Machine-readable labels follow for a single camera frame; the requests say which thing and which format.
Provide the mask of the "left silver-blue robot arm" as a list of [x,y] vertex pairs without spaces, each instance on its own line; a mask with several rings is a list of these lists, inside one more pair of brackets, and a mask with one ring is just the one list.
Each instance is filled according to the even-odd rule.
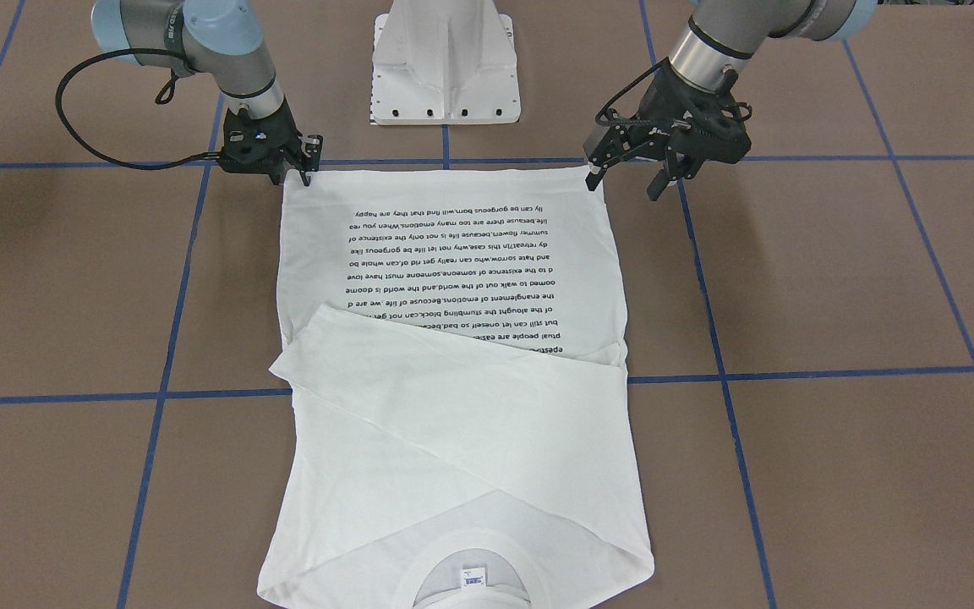
[[871,19],[873,1],[699,1],[671,52],[647,69],[652,80],[631,117],[608,101],[584,143],[588,189],[617,163],[642,158],[662,167],[647,188],[657,200],[707,161],[736,163],[750,151],[751,108],[731,93],[766,39],[843,40]]

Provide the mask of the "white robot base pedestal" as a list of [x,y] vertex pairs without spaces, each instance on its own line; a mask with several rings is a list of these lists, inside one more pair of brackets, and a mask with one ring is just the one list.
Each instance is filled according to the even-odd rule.
[[512,35],[492,1],[396,1],[374,23],[371,123],[516,123]]

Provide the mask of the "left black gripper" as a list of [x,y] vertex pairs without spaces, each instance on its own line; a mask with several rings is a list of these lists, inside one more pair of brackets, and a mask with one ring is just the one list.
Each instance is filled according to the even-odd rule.
[[[600,109],[602,126],[596,124],[583,144],[588,190],[598,188],[610,167],[639,157],[664,163],[646,188],[648,199],[655,202],[679,178],[695,177],[706,161],[741,161],[752,145],[745,128],[752,108],[731,95],[738,81],[734,69],[724,66],[714,74],[725,81],[710,92],[703,91],[661,59],[615,93]],[[637,112],[629,118],[619,115],[612,106],[615,101],[649,76],[654,79]]]

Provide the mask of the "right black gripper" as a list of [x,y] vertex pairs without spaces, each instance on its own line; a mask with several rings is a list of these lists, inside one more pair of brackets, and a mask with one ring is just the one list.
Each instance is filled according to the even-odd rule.
[[246,109],[227,109],[222,124],[223,147],[217,165],[227,173],[265,174],[271,184],[282,185],[287,171],[295,169],[308,188],[320,169],[322,136],[302,135],[293,113],[283,101],[274,114],[251,118]]

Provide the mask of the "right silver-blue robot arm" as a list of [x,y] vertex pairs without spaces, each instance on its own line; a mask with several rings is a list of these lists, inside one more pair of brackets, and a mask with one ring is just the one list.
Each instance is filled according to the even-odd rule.
[[309,184],[322,139],[295,126],[248,1],[96,1],[91,24],[106,58],[170,70],[160,104],[170,101],[175,81],[212,74],[227,100],[224,144],[210,155],[221,169],[281,184],[293,167]]

